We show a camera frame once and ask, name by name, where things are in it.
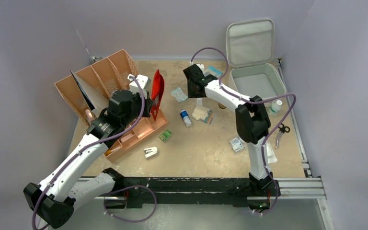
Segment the red first aid pouch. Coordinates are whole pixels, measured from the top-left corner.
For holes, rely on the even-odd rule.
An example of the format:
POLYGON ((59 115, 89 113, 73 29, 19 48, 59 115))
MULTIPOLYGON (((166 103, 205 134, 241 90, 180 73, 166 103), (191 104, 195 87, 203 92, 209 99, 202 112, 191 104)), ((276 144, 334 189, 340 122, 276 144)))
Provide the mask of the red first aid pouch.
POLYGON ((165 82, 164 78, 158 69, 153 78, 151 100, 153 100, 153 106, 151 108, 151 115, 154 121, 157 119, 157 115, 160 109, 162 96, 164 93, 165 82))

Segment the plaster strip packet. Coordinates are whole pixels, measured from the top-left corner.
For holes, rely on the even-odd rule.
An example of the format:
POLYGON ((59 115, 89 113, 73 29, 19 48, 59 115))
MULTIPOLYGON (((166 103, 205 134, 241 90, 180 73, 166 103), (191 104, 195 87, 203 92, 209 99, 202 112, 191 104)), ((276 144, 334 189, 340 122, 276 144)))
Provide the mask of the plaster strip packet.
POLYGON ((172 90, 171 95, 176 99, 178 103, 182 103, 188 99, 188 96, 183 92, 180 87, 172 90))

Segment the brown bottle orange cap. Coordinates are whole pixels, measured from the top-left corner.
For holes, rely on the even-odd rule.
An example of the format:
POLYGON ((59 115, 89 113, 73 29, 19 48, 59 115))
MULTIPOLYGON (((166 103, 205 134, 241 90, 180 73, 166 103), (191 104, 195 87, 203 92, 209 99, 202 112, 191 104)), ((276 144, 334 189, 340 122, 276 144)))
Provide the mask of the brown bottle orange cap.
POLYGON ((221 109, 226 109, 226 106, 224 106, 223 104, 221 104, 221 103, 218 103, 218 106, 219 106, 219 108, 221 108, 221 109))

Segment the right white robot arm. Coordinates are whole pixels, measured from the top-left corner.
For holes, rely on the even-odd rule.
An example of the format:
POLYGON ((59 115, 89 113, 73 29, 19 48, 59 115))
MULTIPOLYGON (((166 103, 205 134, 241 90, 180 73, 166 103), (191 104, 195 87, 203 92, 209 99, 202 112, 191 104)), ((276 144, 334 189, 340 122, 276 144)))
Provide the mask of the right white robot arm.
POLYGON ((229 88, 213 75, 205 75, 197 64, 183 70, 190 98, 210 98, 235 114, 238 136, 247 144, 250 159, 250 189, 261 195, 268 189, 278 190, 269 167, 266 141, 271 122, 263 100, 246 96, 229 88))

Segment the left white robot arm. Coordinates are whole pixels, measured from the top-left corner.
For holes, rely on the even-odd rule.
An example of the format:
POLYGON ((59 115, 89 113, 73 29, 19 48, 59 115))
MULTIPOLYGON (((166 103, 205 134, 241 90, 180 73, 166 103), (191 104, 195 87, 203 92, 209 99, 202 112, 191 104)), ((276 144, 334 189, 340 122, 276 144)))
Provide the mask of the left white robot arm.
POLYGON ((106 108, 94 119, 71 154, 41 182, 29 183, 23 194, 33 211, 32 228, 36 218, 46 222, 42 228, 63 226, 73 212, 102 194, 118 196, 130 189, 124 176, 113 169, 105 169, 98 176, 81 184, 76 182, 82 174, 106 153, 125 133, 131 131, 143 117, 149 117, 153 100, 140 89, 115 91, 106 108))

